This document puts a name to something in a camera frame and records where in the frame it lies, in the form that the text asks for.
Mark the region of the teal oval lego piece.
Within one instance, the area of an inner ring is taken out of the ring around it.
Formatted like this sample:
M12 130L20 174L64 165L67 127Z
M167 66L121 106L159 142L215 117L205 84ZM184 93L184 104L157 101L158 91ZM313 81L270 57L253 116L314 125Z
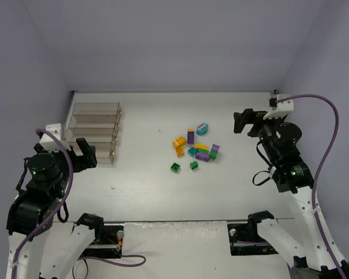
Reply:
M196 128L196 134L199 136L203 136L208 133L209 125L207 123L201 123L197 128Z

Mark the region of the purple printed lego brick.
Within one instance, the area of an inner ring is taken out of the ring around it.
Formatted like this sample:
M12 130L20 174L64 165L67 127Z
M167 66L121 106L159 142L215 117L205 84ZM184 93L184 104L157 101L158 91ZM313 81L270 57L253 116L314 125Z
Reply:
M187 143L189 145L194 145L195 142L195 131L192 128L187 130Z

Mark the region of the teal square lego brick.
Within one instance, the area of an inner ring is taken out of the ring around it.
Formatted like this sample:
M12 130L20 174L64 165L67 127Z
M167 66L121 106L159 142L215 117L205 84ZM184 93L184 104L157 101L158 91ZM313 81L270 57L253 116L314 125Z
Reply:
M191 147L188 149L187 153L191 156L194 157L197 154L197 150L194 147Z

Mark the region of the yellow curved lego brick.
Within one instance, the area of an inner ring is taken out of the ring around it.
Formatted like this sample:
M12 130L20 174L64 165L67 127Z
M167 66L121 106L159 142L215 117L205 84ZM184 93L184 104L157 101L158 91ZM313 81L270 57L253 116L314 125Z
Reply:
M187 140L184 137L179 137L172 142L175 149L184 147L187 144Z

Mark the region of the small orange lego brick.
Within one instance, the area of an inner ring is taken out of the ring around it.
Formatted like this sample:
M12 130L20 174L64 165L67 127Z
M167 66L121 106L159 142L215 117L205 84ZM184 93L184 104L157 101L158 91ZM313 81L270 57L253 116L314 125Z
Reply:
M177 157L184 156L183 148L177 148L176 149L176 155L177 155Z

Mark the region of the dark green lego brick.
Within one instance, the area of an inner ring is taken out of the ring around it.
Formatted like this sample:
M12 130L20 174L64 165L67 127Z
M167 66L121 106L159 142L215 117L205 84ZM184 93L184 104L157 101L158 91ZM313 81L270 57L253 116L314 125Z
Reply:
M171 171L177 173L180 170L180 165L177 163L173 163L170 167Z

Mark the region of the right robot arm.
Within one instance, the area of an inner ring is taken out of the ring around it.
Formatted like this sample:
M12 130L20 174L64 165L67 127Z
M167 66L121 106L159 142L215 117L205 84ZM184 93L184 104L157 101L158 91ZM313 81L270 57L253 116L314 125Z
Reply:
M302 242L287 233L267 210L248 216L252 237L260 237L286 261L291 278L349 278L349 261L330 235L314 193L314 178L296 147L301 129L284 118L267 119L266 111L234 113L234 133L250 124L248 136L257 137L258 155L268 165L272 180L294 215Z

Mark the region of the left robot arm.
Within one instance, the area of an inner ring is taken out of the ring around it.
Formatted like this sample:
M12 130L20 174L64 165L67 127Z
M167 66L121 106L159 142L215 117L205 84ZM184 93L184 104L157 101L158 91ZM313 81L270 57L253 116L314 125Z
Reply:
M9 209L7 278L65 278L85 248L99 241L104 232L102 217L82 214L55 261L47 271L41 270L54 217L63 223L68 219L60 211L67 210L74 174L97 166L96 148L84 138L76 140L81 155L56 137L51 139L53 147L46 149L40 141L34 146L36 154L24 160L24 173L30 173L31 179L24 184L25 174L21 176L16 187L19 194Z

